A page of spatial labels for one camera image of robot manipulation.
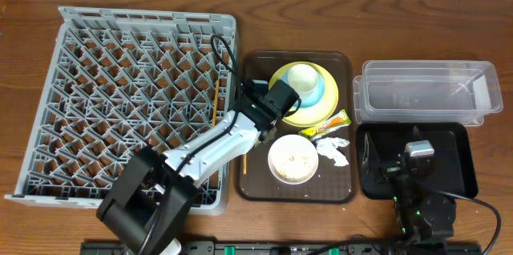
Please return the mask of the white tissue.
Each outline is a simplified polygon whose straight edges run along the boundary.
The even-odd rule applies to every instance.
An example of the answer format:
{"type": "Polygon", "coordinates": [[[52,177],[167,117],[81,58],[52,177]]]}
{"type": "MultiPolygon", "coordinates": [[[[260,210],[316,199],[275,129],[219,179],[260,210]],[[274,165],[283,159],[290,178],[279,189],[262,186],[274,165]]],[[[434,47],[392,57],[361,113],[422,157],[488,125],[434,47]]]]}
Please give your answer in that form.
{"type": "Polygon", "coordinates": [[[348,140],[338,137],[321,138],[316,142],[317,153],[333,160],[335,167],[345,167],[349,164],[345,155],[338,150],[348,146],[348,140]]]}

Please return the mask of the yellow orange snack wrapper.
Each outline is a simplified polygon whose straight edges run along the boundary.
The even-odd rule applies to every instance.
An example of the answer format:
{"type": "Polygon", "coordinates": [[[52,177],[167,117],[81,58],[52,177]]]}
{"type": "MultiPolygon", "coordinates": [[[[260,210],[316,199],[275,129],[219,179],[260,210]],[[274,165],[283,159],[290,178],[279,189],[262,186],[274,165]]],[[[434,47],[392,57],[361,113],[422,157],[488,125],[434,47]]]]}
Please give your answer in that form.
{"type": "Polygon", "coordinates": [[[299,136],[305,137],[310,141],[318,140],[322,136],[334,132],[340,128],[347,127],[352,123],[345,109],[340,110],[337,114],[332,117],[308,127],[298,132],[299,136]]]}

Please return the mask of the pink bowl with food scraps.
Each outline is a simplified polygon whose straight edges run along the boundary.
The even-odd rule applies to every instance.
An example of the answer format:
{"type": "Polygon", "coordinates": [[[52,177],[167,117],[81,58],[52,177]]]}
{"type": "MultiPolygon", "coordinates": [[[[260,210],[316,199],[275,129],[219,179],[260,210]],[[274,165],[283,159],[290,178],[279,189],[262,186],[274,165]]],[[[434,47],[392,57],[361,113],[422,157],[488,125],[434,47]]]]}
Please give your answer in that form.
{"type": "Polygon", "coordinates": [[[268,165],[279,181],[285,184],[303,184],[317,171],[317,149],[305,137],[282,136],[269,149],[268,165]]]}

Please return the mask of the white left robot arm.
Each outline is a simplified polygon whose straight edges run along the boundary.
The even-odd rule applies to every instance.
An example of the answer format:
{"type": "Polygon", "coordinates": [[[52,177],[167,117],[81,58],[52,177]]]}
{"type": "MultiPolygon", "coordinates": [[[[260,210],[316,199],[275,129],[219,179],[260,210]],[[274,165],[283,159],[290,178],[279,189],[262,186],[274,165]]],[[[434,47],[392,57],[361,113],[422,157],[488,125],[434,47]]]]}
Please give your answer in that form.
{"type": "Polygon", "coordinates": [[[261,84],[247,82],[236,106],[194,140],[162,153],[146,146],[132,156],[96,212],[127,250],[179,253],[176,238],[200,186],[228,162],[268,140],[277,122],[301,102],[282,80],[265,94],[257,91],[261,84]]]}

